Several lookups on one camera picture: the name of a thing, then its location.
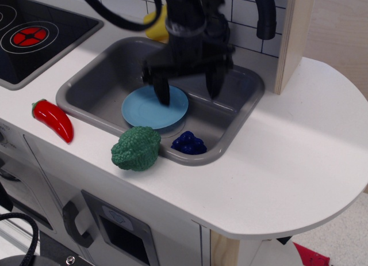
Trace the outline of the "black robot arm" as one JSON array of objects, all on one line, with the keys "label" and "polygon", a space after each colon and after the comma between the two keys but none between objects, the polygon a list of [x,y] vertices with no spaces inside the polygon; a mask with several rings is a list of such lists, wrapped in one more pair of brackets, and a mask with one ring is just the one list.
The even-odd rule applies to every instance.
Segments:
[{"label": "black robot arm", "polygon": [[[146,24],[128,21],[111,12],[99,0],[85,0],[100,16],[113,25],[129,31],[145,31],[152,27],[162,13],[162,0],[154,0],[154,19]],[[224,0],[165,0],[165,27],[168,45],[143,61],[144,82],[154,87],[164,105],[170,103],[169,79],[205,74],[206,88],[216,98],[226,73],[233,67],[229,45],[229,26],[218,12]]]}]

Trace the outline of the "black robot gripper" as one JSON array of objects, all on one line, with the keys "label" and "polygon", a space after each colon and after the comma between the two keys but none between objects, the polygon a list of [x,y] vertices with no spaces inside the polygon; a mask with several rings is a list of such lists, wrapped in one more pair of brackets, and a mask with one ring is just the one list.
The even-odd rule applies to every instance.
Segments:
[{"label": "black robot gripper", "polygon": [[205,74],[207,91],[215,99],[233,67],[234,51],[226,41],[203,35],[187,39],[171,36],[168,44],[143,60],[143,81],[154,86],[161,104],[170,105],[168,79]]}]

